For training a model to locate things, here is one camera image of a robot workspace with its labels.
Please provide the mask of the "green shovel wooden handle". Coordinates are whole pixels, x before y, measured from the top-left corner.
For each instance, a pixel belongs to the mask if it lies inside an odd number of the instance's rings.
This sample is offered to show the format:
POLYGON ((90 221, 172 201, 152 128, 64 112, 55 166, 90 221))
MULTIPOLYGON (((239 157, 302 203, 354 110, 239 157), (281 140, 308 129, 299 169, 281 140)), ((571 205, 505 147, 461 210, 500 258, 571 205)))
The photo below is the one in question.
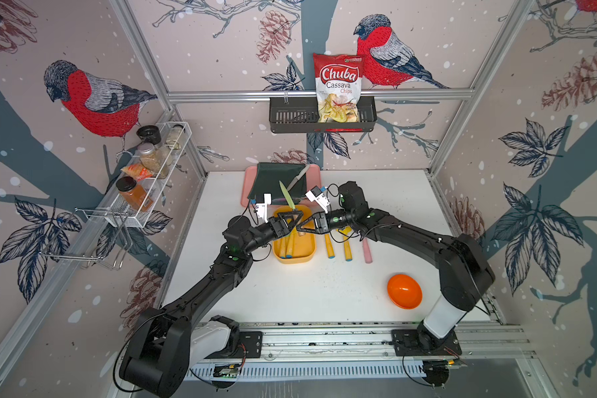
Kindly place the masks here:
POLYGON ((296 210, 296 205, 294 203, 294 200, 292 198, 292 196, 290 195, 290 192, 288 191, 288 189, 285 187, 285 184, 283 184, 283 182, 279 181, 280 184, 280 191, 282 192, 286 202, 288 203, 288 206, 295 211, 296 210))

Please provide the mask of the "purple shovel pink handle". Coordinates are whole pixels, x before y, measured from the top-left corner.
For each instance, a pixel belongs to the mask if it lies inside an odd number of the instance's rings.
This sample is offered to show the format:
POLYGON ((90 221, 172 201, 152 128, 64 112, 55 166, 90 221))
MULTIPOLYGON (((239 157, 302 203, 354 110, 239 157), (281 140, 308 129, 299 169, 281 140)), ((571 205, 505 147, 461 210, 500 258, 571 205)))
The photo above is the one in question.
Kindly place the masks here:
POLYGON ((365 263, 371 264, 373 262, 373 257, 371 254, 371 248, 368 243, 368 239, 363 239, 362 245, 363 245, 363 256, 364 256, 365 263))

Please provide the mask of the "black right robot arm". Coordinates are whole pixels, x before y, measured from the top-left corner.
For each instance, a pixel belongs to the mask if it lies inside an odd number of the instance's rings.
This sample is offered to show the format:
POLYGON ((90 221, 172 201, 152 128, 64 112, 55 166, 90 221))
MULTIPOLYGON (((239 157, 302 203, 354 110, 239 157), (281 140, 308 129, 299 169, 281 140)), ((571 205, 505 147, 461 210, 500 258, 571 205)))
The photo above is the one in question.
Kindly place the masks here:
POLYGON ((417 327, 424 353, 443 349, 456 325, 472 311, 495 282, 482 248, 470 235, 441 235, 415 227, 370 207, 363 190, 349 181, 338 188, 337 210, 316 212, 297 225, 299 232, 328 235, 351 227, 361 238, 394 245, 415 255, 439 273, 440 297, 417 327))

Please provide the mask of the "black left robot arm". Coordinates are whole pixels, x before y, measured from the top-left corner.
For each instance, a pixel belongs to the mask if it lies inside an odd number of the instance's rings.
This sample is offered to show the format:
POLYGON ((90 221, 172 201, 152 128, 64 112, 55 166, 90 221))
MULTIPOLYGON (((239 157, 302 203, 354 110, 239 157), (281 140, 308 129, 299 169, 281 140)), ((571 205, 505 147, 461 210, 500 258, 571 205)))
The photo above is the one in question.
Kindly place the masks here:
POLYGON ((253 251, 289 235, 303 212, 280 212, 256 227, 244 216, 233 217, 224 243, 208 273, 190 290, 162 308, 148 308, 118 354, 114 384, 127 381, 134 391, 170 397, 181 386, 188 368, 212 353, 235 351, 238 324, 215 317, 211 326, 193 330, 208 311, 234 290, 254 263, 253 251))

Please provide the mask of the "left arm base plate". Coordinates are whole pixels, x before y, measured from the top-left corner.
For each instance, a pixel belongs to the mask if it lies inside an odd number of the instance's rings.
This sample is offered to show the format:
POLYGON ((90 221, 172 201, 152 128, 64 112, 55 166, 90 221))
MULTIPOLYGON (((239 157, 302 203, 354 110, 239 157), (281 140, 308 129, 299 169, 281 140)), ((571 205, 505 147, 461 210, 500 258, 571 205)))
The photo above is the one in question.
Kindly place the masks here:
POLYGON ((212 353, 207 359, 251 359, 260 358, 262 350, 263 333, 259 331, 254 332, 240 332, 238 339, 233 342, 233 338, 229 338, 228 346, 220 352, 212 353))

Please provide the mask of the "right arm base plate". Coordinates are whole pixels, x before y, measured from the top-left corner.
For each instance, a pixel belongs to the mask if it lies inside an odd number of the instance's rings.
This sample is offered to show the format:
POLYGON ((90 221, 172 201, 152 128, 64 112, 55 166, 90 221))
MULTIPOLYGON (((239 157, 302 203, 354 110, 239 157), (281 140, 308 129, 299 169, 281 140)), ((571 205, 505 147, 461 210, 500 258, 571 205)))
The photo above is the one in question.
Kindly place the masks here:
POLYGON ((454 330, 442 339, 419 329, 393 329, 391 342, 397 357, 433 357, 462 355, 454 330))

